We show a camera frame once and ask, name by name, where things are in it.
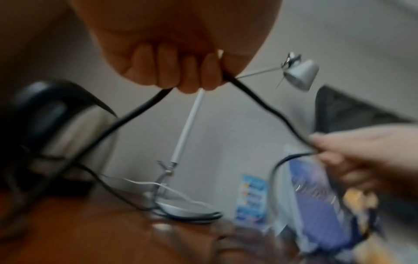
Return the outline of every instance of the brown table surface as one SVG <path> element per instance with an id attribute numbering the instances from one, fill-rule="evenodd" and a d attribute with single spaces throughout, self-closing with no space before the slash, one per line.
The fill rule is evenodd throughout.
<path id="1" fill-rule="evenodd" d="M 3 210 L 6 202 L 0 194 Z M 24 237 L 0 244 L 0 263 L 287 263 L 279 259 L 296 253 L 272 237 L 246 231 L 221 246 L 214 243 L 220 235 L 237 234 L 228 221 L 198 225 L 162 219 L 133 210 L 100 187 L 87 197 L 46 197 L 27 221 Z M 250 250 L 237 250 L 243 247 Z M 214 248 L 224 250 L 214 254 Z"/>

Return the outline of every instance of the white cable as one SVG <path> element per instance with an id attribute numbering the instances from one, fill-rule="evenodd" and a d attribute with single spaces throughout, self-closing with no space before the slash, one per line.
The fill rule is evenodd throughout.
<path id="1" fill-rule="evenodd" d="M 134 180 L 126 179 L 126 178 L 123 178 L 123 179 L 124 180 L 127 180 L 129 182 L 132 182 L 133 184 L 139 184 L 139 185 L 158 185 L 158 186 L 160 186 L 160 187 L 162 187 L 164 189 L 167 189 L 169 191 L 172 191 L 173 193 L 177 194 L 178 196 L 180 196 L 181 198 L 183 198 L 184 200 L 186 200 L 186 201 L 188 201 L 190 203 L 200 204 L 200 205 L 202 205 L 202 206 L 204 206 L 204 207 L 206 207 L 206 208 L 208 208 L 210 210 L 214 210 L 215 212 L 217 212 L 217 210 L 212 205 L 207 204 L 205 202 L 195 201 L 192 198 L 190 198 L 189 196 L 185 195 L 184 193 L 181 193 L 178 190 L 174 190 L 174 189 L 172 189 L 172 188 L 170 188 L 170 187 L 168 187 L 168 186 L 166 186 L 164 184 L 159 184 L 159 183 L 152 182 L 152 181 L 134 181 Z"/>

